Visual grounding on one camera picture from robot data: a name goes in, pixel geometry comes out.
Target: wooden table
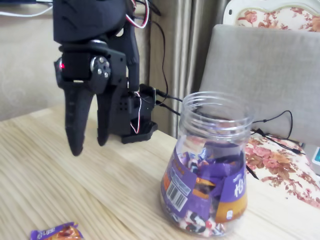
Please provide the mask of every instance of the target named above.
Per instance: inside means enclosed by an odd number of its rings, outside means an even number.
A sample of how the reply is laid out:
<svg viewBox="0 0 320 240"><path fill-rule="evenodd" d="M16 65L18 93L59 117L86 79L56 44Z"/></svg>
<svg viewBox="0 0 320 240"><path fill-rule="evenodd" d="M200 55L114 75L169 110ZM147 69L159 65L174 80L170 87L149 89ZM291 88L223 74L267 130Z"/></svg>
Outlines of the wooden table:
<svg viewBox="0 0 320 240"><path fill-rule="evenodd" d="M160 181L176 140L160 131L148 142L97 139L96 106L84 150L74 157L64 108L0 123L0 239L69 221L86 240L195 239L172 227L160 207ZM226 240L320 239L320 211L248 176L243 224Z"/></svg>

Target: beige curtain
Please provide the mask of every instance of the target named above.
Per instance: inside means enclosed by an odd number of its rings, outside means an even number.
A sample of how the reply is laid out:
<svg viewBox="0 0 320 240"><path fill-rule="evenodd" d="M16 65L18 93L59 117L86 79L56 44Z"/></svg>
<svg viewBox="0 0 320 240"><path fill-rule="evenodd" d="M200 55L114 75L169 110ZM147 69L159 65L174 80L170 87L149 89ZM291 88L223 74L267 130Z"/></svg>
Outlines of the beige curtain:
<svg viewBox="0 0 320 240"><path fill-rule="evenodd" d="M227 0L153 0L162 16L152 15L165 34L164 72L169 94L183 99L199 90L209 49L212 28L222 22ZM155 24L151 25L149 84L166 90L162 73L163 38ZM165 104L180 112L181 104L166 100ZM153 120L159 130L177 137L177 115L163 107L156 107Z"/></svg>

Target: robotic arm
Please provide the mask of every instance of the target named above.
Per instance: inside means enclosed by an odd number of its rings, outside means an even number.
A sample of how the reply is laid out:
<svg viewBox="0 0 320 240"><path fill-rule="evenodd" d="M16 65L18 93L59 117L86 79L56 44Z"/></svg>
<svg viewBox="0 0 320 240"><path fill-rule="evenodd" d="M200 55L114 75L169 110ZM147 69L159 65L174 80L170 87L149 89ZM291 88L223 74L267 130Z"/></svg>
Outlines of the robotic arm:
<svg viewBox="0 0 320 240"><path fill-rule="evenodd" d="M61 44L62 53L54 67L57 84L64 91L65 131L75 156L83 149L94 95L100 146L109 134L133 143L149 140L158 129L151 121L156 91L139 86L135 29L126 21L126 15L134 18L133 13L131 0L53 1L54 40Z"/></svg>

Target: floral fabric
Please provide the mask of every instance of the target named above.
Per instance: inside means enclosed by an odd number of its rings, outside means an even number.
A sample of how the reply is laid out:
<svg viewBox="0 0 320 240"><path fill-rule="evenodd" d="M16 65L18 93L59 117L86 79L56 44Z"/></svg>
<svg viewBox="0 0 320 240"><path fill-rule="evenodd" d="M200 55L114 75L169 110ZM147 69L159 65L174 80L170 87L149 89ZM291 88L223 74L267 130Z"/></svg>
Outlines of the floral fabric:
<svg viewBox="0 0 320 240"><path fill-rule="evenodd" d="M274 140L302 151L299 145L291 141L276 138ZM246 145L245 156L247 165L262 182L280 188L288 195L296 196L320 209L318 178L305 155L297 155L265 137L254 134Z"/></svg>
<svg viewBox="0 0 320 240"><path fill-rule="evenodd" d="M320 16L300 7L286 7L272 12L246 9L239 14L237 26L320 32Z"/></svg>

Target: clear plastic jar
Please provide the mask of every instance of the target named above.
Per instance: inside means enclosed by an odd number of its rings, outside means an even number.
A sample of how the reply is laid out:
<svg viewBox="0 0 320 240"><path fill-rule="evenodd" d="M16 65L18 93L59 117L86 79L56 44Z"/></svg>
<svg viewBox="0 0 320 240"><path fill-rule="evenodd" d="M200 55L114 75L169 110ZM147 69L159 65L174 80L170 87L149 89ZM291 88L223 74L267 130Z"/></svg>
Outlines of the clear plastic jar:
<svg viewBox="0 0 320 240"><path fill-rule="evenodd" d="M234 229L247 207L244 151L253 117L246 102L229 94L197 92L184 98L160 194L176 226L206 238Z"/></svg>

